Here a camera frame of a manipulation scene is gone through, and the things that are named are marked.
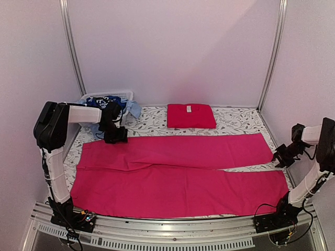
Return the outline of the pink garment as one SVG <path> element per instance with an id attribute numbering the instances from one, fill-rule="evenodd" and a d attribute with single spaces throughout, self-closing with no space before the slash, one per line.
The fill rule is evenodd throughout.
<path id="1" fill-rule="evenodd" d="M 235 168 L 271 160 L 261 134 L 96 141 L 83 145 L 71 196 L 76 207 L 117 217 L 252 215 L 288 192 L 285 176 Z"/>

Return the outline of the red t-shirt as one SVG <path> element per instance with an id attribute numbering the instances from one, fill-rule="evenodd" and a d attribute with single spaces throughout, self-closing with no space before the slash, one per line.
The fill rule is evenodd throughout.
<path id="1" fill-rule="evenodd" d="M 186 111 L 186 106 L 192 107 L 191 113 Z M 216 120 L 210 105 L 168 104 L 167 106 L 168 128 L 215 129 L 216 125 Z"/>

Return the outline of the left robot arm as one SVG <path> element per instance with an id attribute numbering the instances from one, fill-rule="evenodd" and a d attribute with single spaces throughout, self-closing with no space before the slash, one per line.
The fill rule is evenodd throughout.
<path id="1" fill-rule="evenodd" d="M 71 201 L 63 170 L 63 147 L 67 139 L 69 124 L 98 124 L 107 144 L 128 142 L 128 130 L 116 126 L 121 121 L 123 110 L 116 102 L 109 102 L 105 108 L 84 104 L 45 103 L 33 129 L 33 135 L 42 156 L 44 178 L 49 187 L 52 202 L 63 205 Z"/>

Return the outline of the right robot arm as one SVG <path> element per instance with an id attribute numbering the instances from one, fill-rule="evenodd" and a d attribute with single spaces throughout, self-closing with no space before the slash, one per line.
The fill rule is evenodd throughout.
<path id="1" fill-rule="evenodd" d="M 282 144 L 275 149 L 273 159 L 276 167 L 288 168 L 298 156 L 306 154 L 310 170 L 302 181 L 285 196 L 291 208 L 302 208 L 306 198 L 312 197 L 325 181 L 334 177 L 334 120 L 323 118 L 317 126 L 296 124 L 291 129 L 291 144 Z"/>

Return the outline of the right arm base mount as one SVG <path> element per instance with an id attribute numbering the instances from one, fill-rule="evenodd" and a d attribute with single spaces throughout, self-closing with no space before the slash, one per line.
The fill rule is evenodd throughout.
<path id="1" fill-rule="evenodd" d="M 268 214 L 258 214 L 258 210 L 263 207 L 275 208 L 275 212 Z M 258 206 L 253 217 L 253 225 L 256 233 L 263 233 L 289 227 L 298 223 L 297 216 L 302 211 L 288 202 L 288 196 L 282 197 L 276 206 L 263 203 Z"/>

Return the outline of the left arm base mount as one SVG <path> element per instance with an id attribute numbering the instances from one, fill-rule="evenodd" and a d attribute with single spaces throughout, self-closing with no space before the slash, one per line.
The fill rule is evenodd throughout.
<path id="1" fill-rule="evenodd" d="M 49 205 L 53 211 L 51 223 L 67 227 L 82 232 L 93 233 L 96 215 L 87 210 L 82 214 L 73 210 L 73 200 L 68 199 L 64 203 L 55 202 L 51 197 L 48 197 Z"/>

